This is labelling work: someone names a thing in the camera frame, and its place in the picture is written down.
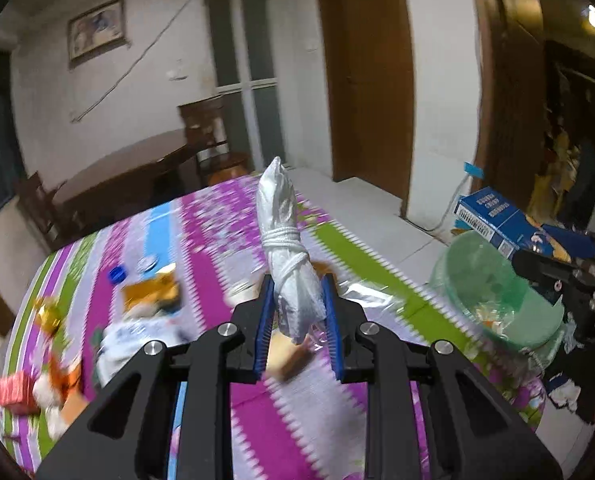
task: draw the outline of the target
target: tied cord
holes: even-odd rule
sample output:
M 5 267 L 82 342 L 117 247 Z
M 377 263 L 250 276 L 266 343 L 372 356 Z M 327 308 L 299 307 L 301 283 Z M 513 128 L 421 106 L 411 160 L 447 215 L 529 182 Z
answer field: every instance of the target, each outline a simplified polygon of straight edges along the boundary
M 277 227 L 266 231 L 261 235 L 261 246 L 265 251 L 269 249 L 286 249 L 294 253 L 279 269 L 277 276 L 273 276 L 275 290 L 279 292 L 291 273 L 308 261 L 308 251 L 306 251 L 299 239 L 297 227 Z

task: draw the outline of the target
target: brown table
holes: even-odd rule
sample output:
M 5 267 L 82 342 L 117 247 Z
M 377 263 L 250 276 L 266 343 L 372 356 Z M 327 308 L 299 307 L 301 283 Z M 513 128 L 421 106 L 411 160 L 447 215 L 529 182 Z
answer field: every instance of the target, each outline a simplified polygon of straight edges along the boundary
M 193 158 L 184 129 L 140 140 L 111 153 L 69 179 L 53 197 L 85 224 L 117 221 L 151 206 L 155 182 Z

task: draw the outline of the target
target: doorway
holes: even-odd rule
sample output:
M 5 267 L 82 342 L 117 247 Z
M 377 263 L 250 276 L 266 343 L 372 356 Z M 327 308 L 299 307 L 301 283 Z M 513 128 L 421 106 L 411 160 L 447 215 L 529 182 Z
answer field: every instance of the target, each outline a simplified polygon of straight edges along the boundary
M 413 156 L 413 52 L 406 0 L 319 0 L 333 179 L 402 199 Z

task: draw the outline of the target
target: blue box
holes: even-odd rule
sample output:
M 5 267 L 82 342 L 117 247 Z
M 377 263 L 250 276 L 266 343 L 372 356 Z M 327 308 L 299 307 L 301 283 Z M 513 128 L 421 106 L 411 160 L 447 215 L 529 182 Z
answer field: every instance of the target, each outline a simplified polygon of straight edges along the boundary
M 510 258 L 519 248 L 527 248 L 551 257 L 557 250 L 556 257 L 570 260 L 568 254 L 562 258 L 562 246 L 540 224 L 490 187 L 462 197 L 455 215 L 492 243 L 505 258 Z

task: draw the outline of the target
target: white plastic bag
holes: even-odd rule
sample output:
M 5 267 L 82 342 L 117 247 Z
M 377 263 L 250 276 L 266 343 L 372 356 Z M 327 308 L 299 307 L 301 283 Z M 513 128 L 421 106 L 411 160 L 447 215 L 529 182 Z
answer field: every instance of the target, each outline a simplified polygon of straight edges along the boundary
M 260 178 L 257 215 L 261 245 L 275 282 L 279 329 L 300 344 L 326 317 L 322 285 L 297 230 L 295 190 L 279 156 Z

